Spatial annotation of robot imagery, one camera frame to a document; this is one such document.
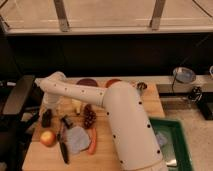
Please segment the black wall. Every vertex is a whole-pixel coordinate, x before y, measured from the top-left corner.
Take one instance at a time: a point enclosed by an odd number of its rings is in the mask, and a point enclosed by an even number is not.
[[[56,70],[68,76],[171,75],[185,58],[184,66],[197,74],[213,65],[213,35],[209,33],[7,39],[21,72],[37,76]]]
[[[0,27],[0,79],[16,78],[19,70],[14,62],[14,55]]]

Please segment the knife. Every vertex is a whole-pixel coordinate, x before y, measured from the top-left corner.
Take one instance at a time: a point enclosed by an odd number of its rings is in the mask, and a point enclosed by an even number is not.
[[[61,150],[61,154],[62,154],[64,163],[69,164],[68,149],[67,149],[66,144],[63,142],[63,138],[62,138],[62,129],[63,129],[62,124],[63,123],[61,123],[59,133],[57,134],[57,140],[58,140],[59,145],[60,145],[60,150]]]

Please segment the cable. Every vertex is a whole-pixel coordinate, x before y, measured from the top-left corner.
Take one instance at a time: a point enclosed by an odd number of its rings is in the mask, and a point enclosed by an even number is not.
[[[7,2],[8,2],[8,0],[5,0],[4,2],[2,2],[0,5],[0,9],[2,9]]]

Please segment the knife handle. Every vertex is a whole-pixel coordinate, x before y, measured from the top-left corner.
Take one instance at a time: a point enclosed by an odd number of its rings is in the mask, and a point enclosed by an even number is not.
[[[67,150],[67,146],[64,142],[60,142],[60,149],[61,149],[61,154],[63,156],[64,162],[66,164],[69,163],[69,157],[68,157],[68,150]]]

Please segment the metal bowl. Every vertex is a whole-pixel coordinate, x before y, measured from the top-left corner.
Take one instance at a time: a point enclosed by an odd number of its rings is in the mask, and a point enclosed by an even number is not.
[[[184,84],[192,83],[196,80],[196,74],[189,68],[177,67],[173,70],[175,79]]]

